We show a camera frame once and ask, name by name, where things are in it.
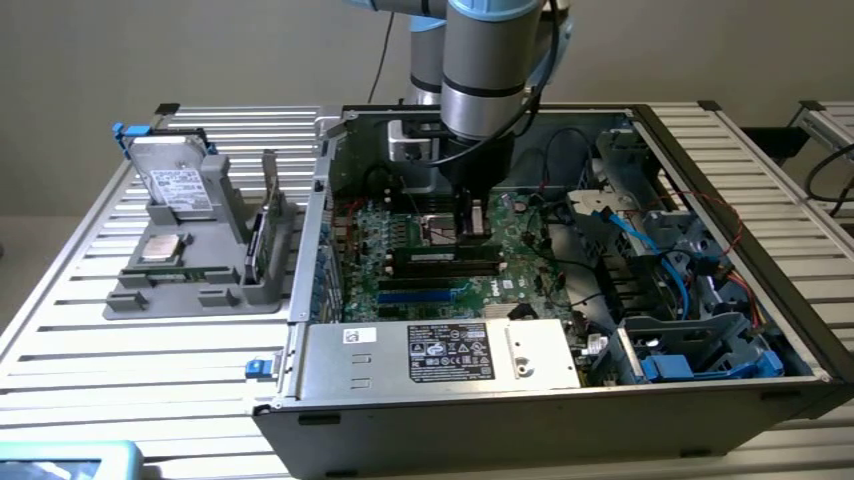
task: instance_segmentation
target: gray floor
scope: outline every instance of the gray floor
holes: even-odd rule
[[[72,231],[77,217],[0,216],[0,331],[39,283]]]

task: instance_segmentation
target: blue latch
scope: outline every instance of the blue latch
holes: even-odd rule
[[[272,360],[252,360],[246,364],[246,378],[272,378]]]
[[[131,125],[124,130],[125,137],[144,137],[151,132],[151,127],[148,125]]]
[[[124,144],[124,137],[144,137],[151,132],[151,127],[148,125],[131,125],[127,129],[124,128],[124,124],[121,122],[115,123],[112,126],[112,138],[116,140],[119,144],[119,148],[121,149],[121,155],[128,160],[131,159],[131,152],[128,152],[128,146]]]
[[[783,362],[773,351],[762,352],[755,361],[735,365],[730,370],[694,373],[685,355],[650,355],[641,360],[641,368],[653,383],[774,378],[785,373]]]

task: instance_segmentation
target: sticker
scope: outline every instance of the sticker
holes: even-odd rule
[[[198,170],[152,170],[149,173],[157,185],[157,191],[163,195],[163,201],[174,211],[212,210],[211,199]]]
[[[351,343],[374,343],[376,341],[376,328],[346,328],[344,345]]]
[[[486,323],[407,328],[410,378],[415,383],[495,380]]]

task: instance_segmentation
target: capacitor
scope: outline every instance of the capacitor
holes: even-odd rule
[[[502,194],[500,199],[502,199],[502,204],[504,205],[504,208],[507,210],[511,210],[514,208],[514,204],[512,204],[512,197],[510,196],[510,194],[508,193]]]
[[[566,286],[566,274],[560,272],[558,279],[555,280],[555,291],[560,290]]]

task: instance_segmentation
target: motherboard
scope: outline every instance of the motherboard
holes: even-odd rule
[[[539,228],[530,203],[528,195],[494,194],[492,237],[470,248],[455,245],[450,213],[396,213],[379,201],[350,204],[339,217],[343,321],[568,319],[566,277],[522,240]],[[418,211],[414,200],[411,206]]]

